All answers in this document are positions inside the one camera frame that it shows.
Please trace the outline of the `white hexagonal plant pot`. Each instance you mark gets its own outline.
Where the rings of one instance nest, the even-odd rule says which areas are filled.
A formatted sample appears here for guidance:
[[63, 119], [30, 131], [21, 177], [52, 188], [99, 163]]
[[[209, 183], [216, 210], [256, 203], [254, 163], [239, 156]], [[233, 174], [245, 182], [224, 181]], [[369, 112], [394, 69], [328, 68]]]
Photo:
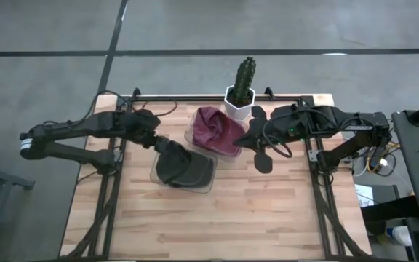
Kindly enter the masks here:
[[248, 98], [250, 102], [245, 106], [236, 107], [229, 101], [229, 95], [233, 89], [233, 85], [226, 87], [226, 93], [223, 102], [227, 115], [232, 119], [241, 122], [244, 121], [251, 114], [251, 108], [255, 105], [256, 92], [253, 89], [249, 88]]

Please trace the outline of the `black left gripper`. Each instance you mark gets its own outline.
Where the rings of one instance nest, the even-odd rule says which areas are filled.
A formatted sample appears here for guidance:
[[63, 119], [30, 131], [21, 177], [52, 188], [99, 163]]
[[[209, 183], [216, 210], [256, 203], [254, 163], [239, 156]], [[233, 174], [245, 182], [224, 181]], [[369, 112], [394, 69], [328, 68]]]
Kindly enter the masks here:
[[164, 153], [164, 147], [169, 143], [169, 138], [156, 136], [155, 129], [161, 121], [151, 111], [140, 109], [127, 113], [121, 118], [121, 124], [124, 126], [123, 139], [139, 144], [143, 148], [154, 146], [156, 152]]

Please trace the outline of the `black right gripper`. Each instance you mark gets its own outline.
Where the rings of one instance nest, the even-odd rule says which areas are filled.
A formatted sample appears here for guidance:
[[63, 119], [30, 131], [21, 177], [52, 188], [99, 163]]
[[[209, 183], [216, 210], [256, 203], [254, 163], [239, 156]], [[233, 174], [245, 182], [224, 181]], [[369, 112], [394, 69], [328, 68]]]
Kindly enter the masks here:
[[[261, 106], [253, 106], [251, 112], [249, 128], [243, 136], [234, 141], [235, 146], [250, 150], [284, 146], [284, 149], [289, 150], [288, 143], [306, 138], [306, 126], [302, 123], [301, 110], [298, 108], [275, 108], [270, 118]], [[263, 174], [270, 173], [273, 169], [273, 159], [264, 151], [259, 151], [254, 155], [254, 166]]]

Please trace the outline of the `black aluminium rig frame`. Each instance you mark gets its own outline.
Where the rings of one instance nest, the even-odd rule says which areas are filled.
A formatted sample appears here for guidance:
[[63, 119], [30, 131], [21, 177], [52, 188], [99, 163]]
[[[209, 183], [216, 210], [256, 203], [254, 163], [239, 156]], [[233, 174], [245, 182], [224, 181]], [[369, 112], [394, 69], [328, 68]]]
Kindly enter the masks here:
[[[187, 142], [183, 140], [183, 132], [184, 132], [184, 124], [189, 124], [191, 113], [197, 108], [198, 106], [205, 106], [206, 104], [208, 106], [215, 106], [223, 110], [223, 96], [224, 95], [142, 95], [140, 94], [140, 90], [136, 88], [132, 95], [123, 95], [126, 98], [133, 98], [133, 102], [136, 101], [136, 105], [141, 106], [144, 102], [150, 101], [148, 106], [150, 106], [150, 110], [153, 110], [153, 112], [156, 110], [156, 113], [162, 112], [164, 113], [164, 109], [162, 106], [168, 106], [167, 104], [172, 103], [173, 100], [177, 101], [178, 107], [176, 108], [176, 111], [173, 115], [164, 116], [161, 123], [161, 129], [162, 128], [169, 128], [169, 132], [165, 133], [165, 135], [168, 135], [170, 138], [172, 136], [172, 139], [178, 140], [179, 142], [185, 144], [185, 146], [191, 146]], [[95, 112], [100, 111], [107, 111], [110, 109], [113, 109], [114, 106], [119, 104], [117, 102], [117, 99], [113, 95], [100, 95], [98, 98], [98, 102], [96, 103], [94, 109]], [[268, 94], [262, 94], [262, 95], [256, 95], [255, 103], [260, 104], [266, 107], [266, 110], [271, 112], [274, 107], [287, 105], [288, 103], [296, 103], [301, 102], [309, 105], [315, 105], [315, 106], [334, 106], [334, 100], [332, 98], [331, 94], [277, 94], [274, 95], [271, 99], [270, 95]], [[119, 140], [111, 140], [111, 142], [107, 139], [103, 138], [94, 138], [94, 137], [87, 137], [85, 149], [91, 149], [91, 150], [99, 150], [107, 148], [107, 146], [119, 146], [121, 142]], [[147, 256], [143, 254], [132, 254], [132, 253], [126, 253], [125, 249], [130, 247], [130, 250], [136, 250], [135, 246], [132, 246], [132, 244], [136, 244], [138, 247], [139, 244], [144, 244], [144, 240], [141, 241], [137, 238], [134, 238], [135, 235], [141, 234], [143, 237], [145, 237], [145, 233], [148, 232], [125, 232], [125, 228], [119, 228], [119, 222], [132, 222], [132, 217], [123, 217], [122, 211], [126, 210], [127, 203], [130, 204], [141, 204], [142, 202], [145, 203], [145, 200], [147, 199], [134, 199], [132, 195], [126, 195], [126, 188], [132, 188], [132, 187], [126, 187], [126, 186], [135, 186], [135, 184], [132, 184], [132, 181], [128, 181], [127, 179], [130, 178], [143, 178], [142, 180], [136, 180], [137, 184], [139, 186], [149, 186], [151, 182], [146, 179], [144, 180], [144, 172], [150, 171], [150, 168], [145, 167], [144, 164], [149, 164], [149, 161], [146, 162], [142, 156], [154, 156], [154, 153], [151, 150], [145, 150], [141, 146], [133, 146], [131, 143], [122, 143], [125, 150], [127, 150], [126, 153], [124, 153], [121, 157], [125, 156], [124, 158], [124, 168], [123, 168], [123, 175], [121, 177], [121, 182], [118, 182], [116, 184], [120, 184], [118, 189], [118, 200], [117, 205], [114, 213], [114, 219], [116, 219], [113, 222], [109, 223], [109, 215], [105, 216], [105, 221], [101, 224], [97, 231], [96, 240], [92, 240], [94, 251], [90, 250], [90, 245], [86, 247], [86, 250], [82, 253], [82, 255], [76, 255], [76, 256], [68, 256], [68, 253], [71, 252], [75, 245], [80, 242], [81, 237], [84, 233], [87, 233], [87, 222], [94, 222], [94, 216], [93, 216], [93, 204], [95, 201], [95, 204], [97, 204], [97, 200], [100, 200], [98, 204], [100, 207], [103, 207], [106, 205], [106, 200], [109, 200], [111, 196], [111, 192], [113, 190], [114, 185], [114, 177], [109, 178], [101, 178], [99, 175], [92, 176], [86, 180], [83, 180], [76, 188], [74, 189], [73, 193], [73, 201], [71, 204], [71, 209], [68, 216], [68, 222], [66, 226], [66, 230], [63, 237], [63, 242], [60, 248], [60, 255], [59, 258], [56, 260], [57, 262], [97, 262], [97, 261], [150, 261], [150, 260], [164, 260], [164, 259], [174, 259], [171, 257], [157, 257], [159, 254], [165, 254], [164, 251], [160, 251], [159, 254], [146, 254]], [[337, 196], [351, 196], [350, 201], [344, 202], [345, 204], [354, 204], [352, 209], [352, 214], [358, 214], [358, 200], [356, 199], [356, 196], [352, 194], [352, 184], [353, 181], [349, 177], [348, 173], [345, 170], [340, 170], [340, 172], [336, 175], [336, 178], [338, 181], [338, 186], [334, 186], [338, 188], [338, 190], [345, 190], [345, 193], [340, 193]], [[332, 192], [333, 186], [328, 186], [328, 191]], [[166, 193], [169, 194], [169, 197], [196, 197], [195, 203], [200, 204], [203, 203], [205, 200], [213, 200], [218, 198], [218, 196], [224, 197], [225, 191], [220, 190], [217, 186], [215, 189], [213, 189], [212, 193], [209, 192], [208, 194], [193, 194], [191, 192], [187, 191], [178, 191], [173, 189], [143, 189], [143, 192], [135, 192], [135, 193], [142, 193], [142, 197], [144, 194], [152, 193], [152, 197], [160, 197], [158, 196], [158, 193]], [[356, 240], [358, 246], [360, 246], [364, 251], [370, 252], [370, 245], [368, 244], [368, 240], [364, 238], [364, 225], [362, 225], [362, 219], [360, 218], [351, 218], [351, 225], [352, 226], [359, 226], [357, 230], [352, 231], [350, 229], [350, 233], [352, 234], [352, 237]], [[110, 251], [108, 251], [107, 255], [103, 255], [103, 247], [105, 247], [105, 244], [109, 243]], [[236, 253], [229, 253], [227, 256], [221, 256], [217, 255], [215, 250], [213, 251], [214, 254], [210, 254], [210, 256], [204, 257], [201, 255], [207, 255], [205, 254], [197, 254], [199, 255], [198, 258], [184, 258], [183, 255], [180, 255], [179, 258], [176, 258], [175, 260], [214, 260], [214, 261], [221, 261], [221, 260], [257, 260], [258, 258], [251, 259], [250, 257], [245, 258], [244, 256], [241, 256], [240, 254]]]

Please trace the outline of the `green cactus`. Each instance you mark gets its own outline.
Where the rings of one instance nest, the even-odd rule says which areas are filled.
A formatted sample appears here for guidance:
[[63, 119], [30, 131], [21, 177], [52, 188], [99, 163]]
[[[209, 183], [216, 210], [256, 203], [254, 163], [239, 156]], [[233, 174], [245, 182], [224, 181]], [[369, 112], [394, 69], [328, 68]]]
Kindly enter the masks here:
[[250, 102], [249, 89], [255, 74], [255, 69], [256, 61], [253, 57], [247, 57], [242, 61], [238, 68], [236, 81], [232, 92], [232, 102], [239, 108], [247, 105]]

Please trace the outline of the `white paper sheet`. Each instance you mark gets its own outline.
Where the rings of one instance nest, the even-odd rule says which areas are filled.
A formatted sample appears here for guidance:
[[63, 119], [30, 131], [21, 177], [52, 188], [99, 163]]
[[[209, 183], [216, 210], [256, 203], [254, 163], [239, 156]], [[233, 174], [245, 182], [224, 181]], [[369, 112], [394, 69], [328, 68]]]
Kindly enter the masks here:
[[371, 186], [355, 185], [356, 195], [360, 207], [373, 206], [375, 204], [373, 190]]

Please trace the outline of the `clear plastic bin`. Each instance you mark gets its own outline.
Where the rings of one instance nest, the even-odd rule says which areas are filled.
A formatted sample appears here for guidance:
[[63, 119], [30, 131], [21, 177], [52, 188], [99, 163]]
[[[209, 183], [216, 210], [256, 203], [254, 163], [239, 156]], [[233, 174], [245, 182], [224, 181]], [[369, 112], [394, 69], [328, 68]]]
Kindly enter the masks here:
[[[215, 171], [216, 171], [218, 159], [216, 157], [214, 157], [213, 155], [211, 155], [211, 154], [204, 154], [204, 155], [206, 155], [208, 157], [211, 157], [213, 159], [213, 161], [214, 161], [214, 164], [215, 164], [214, 171], [213, 171], [213, 174], [212, 174], [212, 180], [209, 183], [209, 185], [208, 186], [205, 186], [205, 187], [202, 187], [202, 188], [184, 188], [184, 187], [180, 187], [180, 188], [176, 188], [176, 189], [180, 189], [180, 190], [184, 190], [184, 191], [191, 191], [191, 192], [198, 193], [198, 194], [206, 194], [206, 193], [208, 193], [212, 189], [212, 185], [213, 185], [213, 180], [214, 180], [214, 177], [215, 177]], [[157, 183], [157, 184], [162, 185], [162, 186], [167, 186], [167, 185], [163, 184], [159, 180], [159, 178], [158, 178], [158, 176], [156, 174], [156, 163], [158, 161], [158, 157], [159, 157], [159, 153], [156, 152], [156, 156], [154, 158], [153, 165], [152, 165], [152, 168], [151, 168], [150, 179], [154, 183]]]
[[[192, 116], [192, 119], [191, 119], [191, 122], [190, 122], [190, 124], [189, 124], [189, 126], [188, 126], [188, 129], [185, 131], [185, 135], [184, 135], [184, 138], [185, 138], [185, 140], [187, 141], [187, 142], [189, 142], [189, 143], [191, 143], [193, 146], [195, 146], [195, 147], [197, 147], [198, 149], [201, 149], [203, 152], [205, 152], [205, 153], [208, 153], [208, 154], [214, 154], [216, 157], [218, 157], [219, 159], [223, 159], [224, 161], [227, 161], [227, 162], [233, 162], [234, 160], [235, 160], [235, 158], [237, 158], [240, 154], [241, 154], [241, 152], [242, 152], [242, 148], [240, 147], [240, 149], [241, 149], [241, 151], [240, 151], [240, 154], [238, 155], [238, 156], [223, 156], [222, 154], [218, 154], [218, 153], [215, 153], [215, 152], [213, 152], [213, 151], [210, 151], [209, 149], [206, 149], [205, 147], [203, 147], [203, 146], [198, 146], [198, 145], [196, 145], [194, 142], [193, 142], [193, 123], [194, 123], [194, 119], [195, 119], [195, 116], [196, 116], [196, 112], [194, 113], [194, 115]], [[245, 133], [245, 129], [246, 129], [246, 127], [243, 125], [243, 124], [240, 124], [241, 126], [243, 126], [243, 128], [244, 128], [244, 133]]]

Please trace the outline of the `white plastic bottle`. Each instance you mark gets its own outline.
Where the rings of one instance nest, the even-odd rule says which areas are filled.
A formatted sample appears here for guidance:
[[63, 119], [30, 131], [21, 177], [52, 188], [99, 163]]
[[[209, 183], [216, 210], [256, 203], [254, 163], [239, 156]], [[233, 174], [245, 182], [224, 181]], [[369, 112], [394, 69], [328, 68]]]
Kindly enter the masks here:
[[407, 226], [388, 227], [386, 236], [390, 243], [405, 247], [412, 246], [412, 240]]

